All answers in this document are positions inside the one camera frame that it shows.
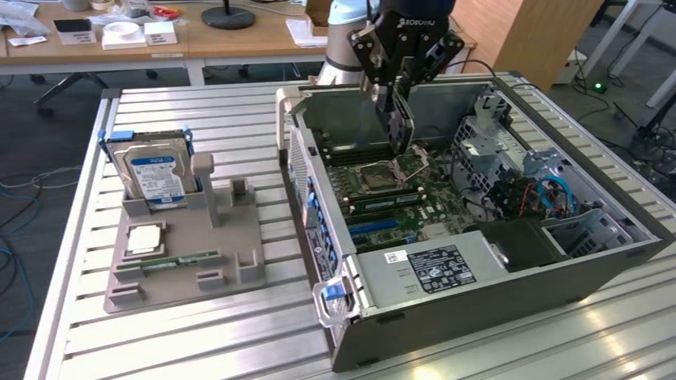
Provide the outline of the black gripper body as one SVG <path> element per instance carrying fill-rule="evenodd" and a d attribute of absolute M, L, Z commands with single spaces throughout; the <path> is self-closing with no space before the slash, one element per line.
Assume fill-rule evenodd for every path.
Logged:
<path fill-rule="evenodd" d="M 376 35 L 386 55 L 426 52 L 449 29 L 453 1 L 401 0 L 378 2 L 373 19 Z"/>

